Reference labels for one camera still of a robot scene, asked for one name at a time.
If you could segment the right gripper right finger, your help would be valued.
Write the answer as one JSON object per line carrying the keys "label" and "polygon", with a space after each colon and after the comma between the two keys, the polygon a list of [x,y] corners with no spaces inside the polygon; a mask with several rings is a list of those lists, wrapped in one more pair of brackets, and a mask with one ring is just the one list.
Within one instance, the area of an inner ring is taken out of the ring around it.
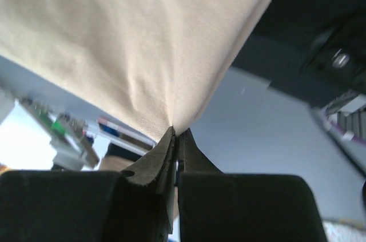
{"label": "right gripper right finger", "polygon": [[198,148],[191,129],[178,137],[178,173],[222,174]]}

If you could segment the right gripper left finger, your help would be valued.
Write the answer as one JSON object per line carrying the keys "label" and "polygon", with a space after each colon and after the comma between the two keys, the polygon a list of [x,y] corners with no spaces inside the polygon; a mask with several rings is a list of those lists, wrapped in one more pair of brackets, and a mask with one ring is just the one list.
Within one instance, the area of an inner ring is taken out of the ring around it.
{"label": "right gripper left finger", "polygon": [[175,131],[112,179],[110,210],[102,241],[167,241],[173,230]]}

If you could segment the beige t-shirt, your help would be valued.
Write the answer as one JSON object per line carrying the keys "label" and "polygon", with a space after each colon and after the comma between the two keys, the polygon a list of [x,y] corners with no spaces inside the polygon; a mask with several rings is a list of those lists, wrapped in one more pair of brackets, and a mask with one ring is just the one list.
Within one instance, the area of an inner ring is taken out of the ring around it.
{"label": "beige t-shirt", "polygon": [[271,0],[1,0],[1,55],[159,140],[204,111]]}

